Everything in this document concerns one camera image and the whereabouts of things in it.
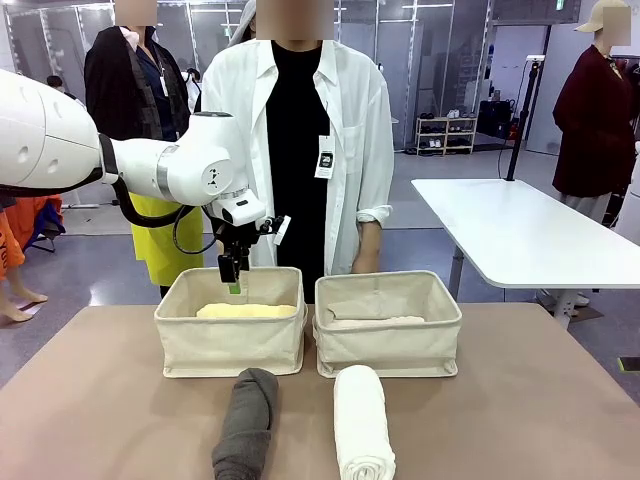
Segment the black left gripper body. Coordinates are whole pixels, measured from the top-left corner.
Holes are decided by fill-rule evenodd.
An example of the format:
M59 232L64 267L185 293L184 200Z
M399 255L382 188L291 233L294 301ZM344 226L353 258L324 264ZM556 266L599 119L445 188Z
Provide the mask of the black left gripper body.
M218 244L218 254L231 252L237 258L248 258L251 248L261 236L254 222L234 226L217 219L213 220L213 234Z

